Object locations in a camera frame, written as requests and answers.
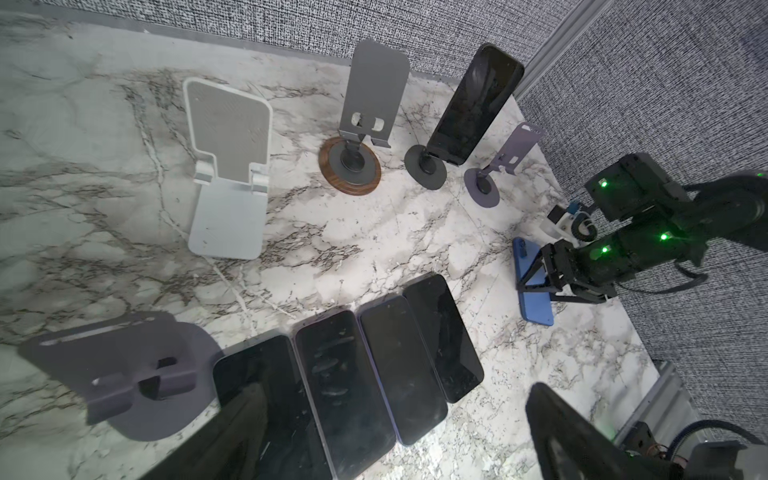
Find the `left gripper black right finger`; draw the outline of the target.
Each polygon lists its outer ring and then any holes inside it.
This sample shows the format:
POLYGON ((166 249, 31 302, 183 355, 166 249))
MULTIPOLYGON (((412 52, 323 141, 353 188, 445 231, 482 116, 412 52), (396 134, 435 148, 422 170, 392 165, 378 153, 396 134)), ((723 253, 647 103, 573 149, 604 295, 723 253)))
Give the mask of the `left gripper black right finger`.
POLYGON ((536 383, 525 411, 545 479, 652 479, 548 385, 536 383))

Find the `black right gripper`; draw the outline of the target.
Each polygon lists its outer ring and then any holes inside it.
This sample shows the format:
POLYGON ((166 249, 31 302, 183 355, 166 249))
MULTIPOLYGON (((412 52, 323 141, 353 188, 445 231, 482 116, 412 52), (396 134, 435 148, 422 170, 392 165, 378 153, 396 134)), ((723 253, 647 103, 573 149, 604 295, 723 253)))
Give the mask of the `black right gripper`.
POLYGON ((546 244, 536 254, 545 280, 537 293, 565 303, 605 303, 614 298, 615 281, 624 275, 624 257, 608 244, 576 248, 566 240, 546 244))

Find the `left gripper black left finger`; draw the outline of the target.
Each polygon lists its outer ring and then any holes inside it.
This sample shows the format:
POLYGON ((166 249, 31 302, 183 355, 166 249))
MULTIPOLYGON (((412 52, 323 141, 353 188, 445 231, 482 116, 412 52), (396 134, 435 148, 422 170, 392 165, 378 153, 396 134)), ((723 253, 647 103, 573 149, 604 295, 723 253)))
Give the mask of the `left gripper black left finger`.
POLYGON ((144 477, 253 479, 266 431, 266 394, 252 384, 144 477))

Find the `black smartphone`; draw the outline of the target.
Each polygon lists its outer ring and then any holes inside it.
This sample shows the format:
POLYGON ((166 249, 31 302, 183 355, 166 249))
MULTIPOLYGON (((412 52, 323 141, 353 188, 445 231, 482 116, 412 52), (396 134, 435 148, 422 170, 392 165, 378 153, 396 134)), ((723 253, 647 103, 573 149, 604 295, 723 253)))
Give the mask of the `black smartphone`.
POLYGON ((445 278, 423 275, 402 290, 414 312, 446 401, 455 404, 484 380, 479 356, 445 278))
MULTIPOLYGON (((546 270, 541 262, 536 262, 536 255, 540 247, 533 242, 521 237, 513 239, 513 258, 515 263, 515 276, 519 281, 528 271, 534 267, 533 272, 528 276, 524 284, 526 288, 538 287, 544 285, 547 281, 546 270)), ((554 324, 554 315, 551 305, 550 294, 543 290, 538 291, 518 291, 520 303, 520 312, 524 320, 543 325, 552 326, 554 324)))
POLYGON ((472 154, 524 76, 524 66, 485 43, 472 58, 426 151, 460 166, 472 154))

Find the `pink-edged smartphone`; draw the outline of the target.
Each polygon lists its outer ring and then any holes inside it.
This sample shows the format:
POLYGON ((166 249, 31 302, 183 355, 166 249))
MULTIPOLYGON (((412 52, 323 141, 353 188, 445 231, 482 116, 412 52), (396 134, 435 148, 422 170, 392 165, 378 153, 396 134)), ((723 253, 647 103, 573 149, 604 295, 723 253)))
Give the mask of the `pink-edged smartphone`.
POLYGON ((234 407, 231 479, 331 479, 291 340, 276 334, 216 362, 223 411, 234 407))

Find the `teal-edged smartphone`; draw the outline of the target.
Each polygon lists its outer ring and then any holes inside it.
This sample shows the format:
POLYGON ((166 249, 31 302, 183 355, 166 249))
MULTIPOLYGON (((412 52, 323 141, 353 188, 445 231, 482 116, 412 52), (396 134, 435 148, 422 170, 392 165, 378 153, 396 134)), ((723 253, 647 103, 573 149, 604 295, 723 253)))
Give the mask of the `teal-edged smartphone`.
POLYGON ((355 479, 396 438, 355 314, 334 308, 294 334, 316 419, 338 479, 355 479))

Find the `blue-edged smartphone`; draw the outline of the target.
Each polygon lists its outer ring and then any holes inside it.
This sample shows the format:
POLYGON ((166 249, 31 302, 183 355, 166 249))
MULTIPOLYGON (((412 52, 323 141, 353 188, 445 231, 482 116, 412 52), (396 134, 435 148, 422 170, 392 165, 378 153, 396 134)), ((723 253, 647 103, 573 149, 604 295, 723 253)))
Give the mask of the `blue-edged smartphone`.
POLYGON ((412 446, 440 424, 448 407, 408 301, 391 294, 357 314, 398 441, 412 446))

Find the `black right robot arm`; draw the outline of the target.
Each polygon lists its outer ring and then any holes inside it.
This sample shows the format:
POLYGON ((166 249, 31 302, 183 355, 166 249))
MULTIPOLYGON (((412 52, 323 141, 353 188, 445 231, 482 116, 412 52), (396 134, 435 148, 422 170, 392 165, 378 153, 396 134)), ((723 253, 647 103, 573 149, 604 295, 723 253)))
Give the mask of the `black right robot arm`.
POLYGON ((586 246, 566 240, 542 246, 518 279, 521 293, 546 293, 553 301, 599 304, 613 298, 638 273, 672 263, 687 282, 707 280, 683 267, 701 265, 708 241, 723 238, 767 249, 767 173, 744 170, 690 185, 673 180, 646 153, 633 153, 584 185, 592 208, 624 225, 586 246))

